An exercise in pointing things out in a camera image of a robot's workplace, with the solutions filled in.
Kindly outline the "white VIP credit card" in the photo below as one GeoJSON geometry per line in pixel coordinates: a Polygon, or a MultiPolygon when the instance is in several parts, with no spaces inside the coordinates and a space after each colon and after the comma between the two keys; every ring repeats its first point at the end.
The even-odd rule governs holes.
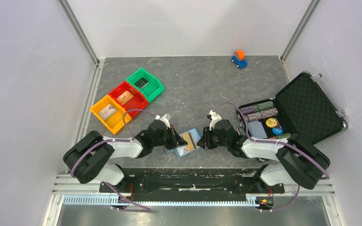
{"type": "Polygon", "coordinates": [[[180,146],[175,149],[175,153],[178,158],[181,158],[189,153],[187,146],[180,146]]]}

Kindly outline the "gold credit card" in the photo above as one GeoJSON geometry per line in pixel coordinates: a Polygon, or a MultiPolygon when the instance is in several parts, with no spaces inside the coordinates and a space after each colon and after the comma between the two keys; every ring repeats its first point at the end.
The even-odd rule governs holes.
{"type": "Polygon", "coordinates": [[[195,131],[189,131],[185,132],[181,135],[181,137],[187,142],[186,144],[186,150],[188,152],[191,152],[198,148],[197,142],[196,142],[196,133],[195,131]]]}

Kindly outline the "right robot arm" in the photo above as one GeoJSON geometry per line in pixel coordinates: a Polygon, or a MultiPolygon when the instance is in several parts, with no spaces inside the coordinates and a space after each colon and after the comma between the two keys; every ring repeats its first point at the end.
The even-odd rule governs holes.
{"type": "Polygon", "coordinates": [[[207,149],[226,147],[235,157],[278,161],[268,165],[253,180],[254,188],[266,192],[272,186],[294,182],[312,190],[321,179],[327,179],[330,159],[299,134],[283,139],[258,139],[237,132],[229,120],[204,127],[197,145],[207,149]]]}

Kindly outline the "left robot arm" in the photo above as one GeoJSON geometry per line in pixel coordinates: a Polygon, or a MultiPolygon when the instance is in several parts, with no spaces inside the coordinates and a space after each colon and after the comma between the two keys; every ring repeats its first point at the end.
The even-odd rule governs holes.
{"type": "Polygon", "coordinates": [[[119,165],[109,166],[109,160],[142,158],[151,154],[155,147],[172,150],[187,144],[173,125],[156,119],[134,138],[105,137],[94,130],[64,154],[63,162],[70,169],[70,175],[81,184],[96,179],[123,192],[129,187],[129,179],[119,165]]]}

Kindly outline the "blue playing card deck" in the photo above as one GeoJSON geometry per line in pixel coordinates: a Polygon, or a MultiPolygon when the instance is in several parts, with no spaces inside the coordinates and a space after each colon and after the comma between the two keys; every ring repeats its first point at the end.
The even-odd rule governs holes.
{"type": "Polygon", "coordinates": [[[259,139],[266,139],[267,134],[264,130],[264,127],[260,121],[252,121],[248,123],[248,131],[252,137],[259,139]]]}

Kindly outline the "tan card in red bin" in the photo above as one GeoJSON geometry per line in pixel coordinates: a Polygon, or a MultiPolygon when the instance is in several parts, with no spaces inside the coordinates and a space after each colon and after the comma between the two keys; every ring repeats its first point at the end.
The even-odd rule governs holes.
{"type": "Polygon", "coordinates": [[[122,94],[120,94],[116,99],[121,104],[126,104],[129,100],[131,100],[134,97],[134,95],[130,91],[125,91],[122,94]]]}

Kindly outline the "dark card in green bin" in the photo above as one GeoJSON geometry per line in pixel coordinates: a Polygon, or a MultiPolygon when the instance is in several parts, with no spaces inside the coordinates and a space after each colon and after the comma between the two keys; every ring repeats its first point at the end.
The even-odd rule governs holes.
{"type": "Polygon", "coordinates": [[[137,88],[143,89],[145,86],[147,86],[149,84],[149,81],[142,77],[138,81],[136,81],[134,84],[137,88]]]}

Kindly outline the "grey card in yellow bin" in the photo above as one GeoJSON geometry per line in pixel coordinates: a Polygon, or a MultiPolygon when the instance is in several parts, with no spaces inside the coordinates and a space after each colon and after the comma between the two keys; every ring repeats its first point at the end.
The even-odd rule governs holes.
{"type": "Polygon", "coordinates": [[[113,114],[115,114],[117,112],[117,109],[111,105],[108,104],[107,106],[105,106],[102,110],[99,111],[98,116],[102,119],[102,120],[107,120],[109,117],[111,117],[113,114]]]}

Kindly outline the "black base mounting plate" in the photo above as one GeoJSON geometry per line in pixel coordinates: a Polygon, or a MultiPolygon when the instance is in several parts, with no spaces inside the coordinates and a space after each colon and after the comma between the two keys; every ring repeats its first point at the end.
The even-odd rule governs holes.
{"type": "Polygon", "coordinates": [[[283,184],[269,186],[249,168],[125,168],[114,186],[133,201],[214,202],[243,201],[246,194],[283,194],[283,184]]]}

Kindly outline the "red plastic bin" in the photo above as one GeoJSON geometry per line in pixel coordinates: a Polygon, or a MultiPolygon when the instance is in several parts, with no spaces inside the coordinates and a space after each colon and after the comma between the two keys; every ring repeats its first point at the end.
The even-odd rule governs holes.
{"type": "Polygon", "coordinates": [[[117,110],[120,108],[124,109],[124,111],[145,109],[149,104],[145,96],[126,81],[110,91],[108,96],[113,99],[114,103],[119,105],[119,107],[116,107],[117,110]]]}

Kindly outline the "green plastic bin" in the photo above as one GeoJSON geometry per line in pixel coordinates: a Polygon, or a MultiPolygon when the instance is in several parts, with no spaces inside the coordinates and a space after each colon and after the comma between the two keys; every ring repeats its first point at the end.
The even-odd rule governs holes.
{"type": "Polygon", "coordinates": [[[125,81],[135,87],[149,103],[154,101],[165,90],[161,81],[143,68],[139,68],[125,81]]]}

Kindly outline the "yellow dealer chip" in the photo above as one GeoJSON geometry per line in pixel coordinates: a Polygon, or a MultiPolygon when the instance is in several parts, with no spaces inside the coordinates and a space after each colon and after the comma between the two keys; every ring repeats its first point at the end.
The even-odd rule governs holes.
{"type": "Polygon", "coordinates": [[[269,128],[275,128],[279,125],[279,122],[276,118],[268,118],[265,122],[266,126],[269,128]]]}

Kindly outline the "blue dealer chip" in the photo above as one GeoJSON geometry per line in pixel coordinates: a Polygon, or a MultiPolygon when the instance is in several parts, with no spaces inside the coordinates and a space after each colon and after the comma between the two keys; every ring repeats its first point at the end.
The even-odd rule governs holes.
{"type": "Polygon", "coordinates": [[[282,127],[274,127],[274,128],[272,128],[272,132],[275,135],[281,135],[284,133],[284,130],[282,127]]]}

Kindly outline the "yellow plastic bin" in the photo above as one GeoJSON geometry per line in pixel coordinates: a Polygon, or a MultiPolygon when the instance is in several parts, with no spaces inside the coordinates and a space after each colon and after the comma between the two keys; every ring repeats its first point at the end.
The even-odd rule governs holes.
{"type": "Polygon", "coordinates": [[[90,107],[93,115],[112,133],[117,134],[132,118],[126,113],[122,105],[109,95],[105,95],[90,107]]]}

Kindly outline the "blue orange toy car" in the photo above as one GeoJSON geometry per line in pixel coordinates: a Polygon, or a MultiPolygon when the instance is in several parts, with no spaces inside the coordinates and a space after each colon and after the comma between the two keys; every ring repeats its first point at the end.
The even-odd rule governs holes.
{"type": "Polygon", "coordinates": [[[233,53],[231,58],[232,63],[239,69],[243,69],[248,66],[248,62],[245,59],[245,54],[242,50],[237,50],[233,53]]]}

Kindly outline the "black poker chip case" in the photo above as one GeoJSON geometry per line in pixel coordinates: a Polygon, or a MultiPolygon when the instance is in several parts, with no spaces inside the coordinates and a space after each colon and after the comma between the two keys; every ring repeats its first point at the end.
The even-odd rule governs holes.
{"type": "Polygon", "coordinates": [[[236,115],[243,127],[243,120],[250,114],[247,108],[262,103],[278,110],[274,118],[284,133],[297,133],[312,144],[347,129],[347,122],[338,116],[335,106],[307,71],[299,73],[274,97],[240,105],[236,115]]]}

